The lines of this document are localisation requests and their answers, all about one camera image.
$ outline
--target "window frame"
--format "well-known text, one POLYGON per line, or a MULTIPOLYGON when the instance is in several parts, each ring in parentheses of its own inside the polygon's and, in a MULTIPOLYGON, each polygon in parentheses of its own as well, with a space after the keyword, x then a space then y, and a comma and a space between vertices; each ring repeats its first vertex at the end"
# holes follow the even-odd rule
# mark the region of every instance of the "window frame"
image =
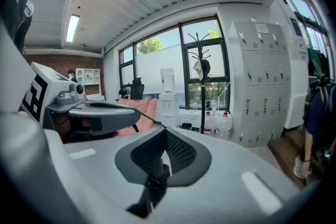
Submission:
MULTIPOLYGON (((211 45, 221 45, 222 48, 222 54, 223 54, 223 65, 224 65, 224 72, 225 76, 224 77, 216 77, 216 78, 208 78, 205 83, 211 83, 211 82, 230 82, 230 70, 229 70, 229 64, 228 64, 228 55, 227 55, 227 49, 226 49, 226 44, 225 44, 225 39, 224 39, 224 33, 221 27, 221 23, 219 22, 218 16, 208 16, 208 17, 203 17, 203 18, 198 18, 194 20, 188 20, 185 22, 180 22, 178 24, 172 25, 170 27, 164 28, 160 31, 157 31, 155 33, 152 33, 142 39, 139 39, 136 42, 133 42, 131 45, 127 46, 126 48, 122 49, 119 51, 119 78, 120 78, 120 89, 129 87, 127 84, 122 83, 122 68, 133 65, 133 78, 136 78, 137 75, 137 67, 136 67, 136 46, 137 44, 141 43, 142 41, 145 41, 149 38, 152 38, 154 36, 157 36, 159 34, 162 34, 164 32, 167 32, 169 30, 173 29, 178 29, 180 33, 180 43, 181 43, 181 52, 182 52, 182 64, 183 64, 183 77, 184 77, 184 96, 185 96, 185 104, 184 106, 180 105, 181 109, 192 109, 189 104, 189 84, 194 84, 194 83, 200 83, 199 79, 190 79, 190 74, 189 74, 189 62, 188 62, 188 55, 187 55, 187 50, 191 48, 196 48, 197 44, 196 42, 189 42, 189 43, 184 43, 184 36, 183 36, 183 26, 191 25, 191 24, 196 24, 200 22, 206 22, 208 20, 216 20, 218 23, 218 28, 220 30, 221 38, 213 38, 213 39, 206 39, 204 40, 204 47, 211 46, 211 45), (133 59, 128 61, 128 62, 123 62, 123 52, 130 47, 133 47, 133 59)), ((230 107, 230 84, 227 88, 227 100, 226 104, 227 106, 224 108, 219 108, 220 110, 228 109, 230 107)))
POLYGON ((327 32, 326 28, 324 27, 323 22, 322 22, 322 18, 320 16, 320 14, 318 13, 316 7, 314 6, 313 2, 311 0, 302 0, 302 1, 305 2, 305 4, 311 10, 311 13, 313 14, 313 16, 316 19, 316 22, 313 21, 312 19, 300 14, 298 12, 299 10, 296 7, 296 5, 294 4, 294 2, 292 0, 288 0, 288 1, 291 1, 291 5, 296 9, 296 11, 293 10, 293 12, 294 12, 297 20, 303 24, 304 30, 306 31, 306 35, 307 35, 307 37, 309 39, 309 43, 310 43, 310 44, 307 44, 307 46, 310 46, 310 47, 313 48, 310 35, 308 34, 308 31, 307 31, 307 27, 310 27, 310 28, 314 29, 315 31, 321 33, 322 36, 323 35, 326 36, 326 39, 327 39, 328 43, 324 42, 324 48, 327 51, 327 47, 329 46, 328 32, 327 32))

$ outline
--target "fluorescent light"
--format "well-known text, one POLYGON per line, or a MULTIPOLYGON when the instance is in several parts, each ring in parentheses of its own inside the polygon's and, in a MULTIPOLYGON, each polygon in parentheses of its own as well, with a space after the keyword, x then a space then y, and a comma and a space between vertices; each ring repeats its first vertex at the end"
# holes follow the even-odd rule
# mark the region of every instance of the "fluorescent light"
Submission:
POLYGON ((76 31, 78 21, 79 21, 78 15, 71 16, 67 33, 67 42, 72 42, 72 40, 74 39, 74 34, 76 31))

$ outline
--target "sneaker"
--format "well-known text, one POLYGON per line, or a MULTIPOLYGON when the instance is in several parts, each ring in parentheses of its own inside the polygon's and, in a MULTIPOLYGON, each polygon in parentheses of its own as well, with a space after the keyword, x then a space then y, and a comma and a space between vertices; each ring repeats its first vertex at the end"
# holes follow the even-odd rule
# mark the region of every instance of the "sneaker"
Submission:
POLYGON ((302 165, 303 165, 303 161, 300 160, 300 156, 297 156, 295 158, 295 166, 294 166, 294 169, 293 169, 294 174, 295 174, 295 176, 297 176, 300 179, 307 179, 310 176, 311 171, 308 171, 307 174, 302 175, 301 174, 302 165))

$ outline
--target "cable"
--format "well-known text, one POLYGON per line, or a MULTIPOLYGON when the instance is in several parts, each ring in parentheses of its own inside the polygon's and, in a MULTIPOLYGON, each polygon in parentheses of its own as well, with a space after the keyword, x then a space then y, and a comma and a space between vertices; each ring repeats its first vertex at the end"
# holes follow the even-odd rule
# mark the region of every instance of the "cable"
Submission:
POLYGON ((55 123, 56 123, 57 125, 62 125, 62 124, 64 124, 64 123, 66 123, 68 120, 69 120, 69 118, 66 119, 65 121, 61 122, 61 123, 57 123, 57 122, 55 122, 55 123))
POLYGON ((137 110, 136 108, 130 108, 131 110, 134 110, 135 112, 138 112, 140 115, 143 115, 147 119, 150 119, 152 122, 154 122, 157 125, 161 125, 162 127, 165 127, 161 122, 156 121, 155 119, 152 119, 151 117, 147 116, 145 113, 142 113, 141 111, 137 110))

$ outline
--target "white shelf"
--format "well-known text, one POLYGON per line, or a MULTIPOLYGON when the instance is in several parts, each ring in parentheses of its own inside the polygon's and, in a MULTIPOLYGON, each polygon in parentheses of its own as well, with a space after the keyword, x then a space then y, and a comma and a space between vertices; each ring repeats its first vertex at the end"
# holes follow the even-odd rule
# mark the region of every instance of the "white shelf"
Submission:
POLYGON ((76 68, 76 78, 78 83, 84 86, 84 91, 85 86, 98 85, 99 93, 97 95, 101 96, 100 69, 76 68))

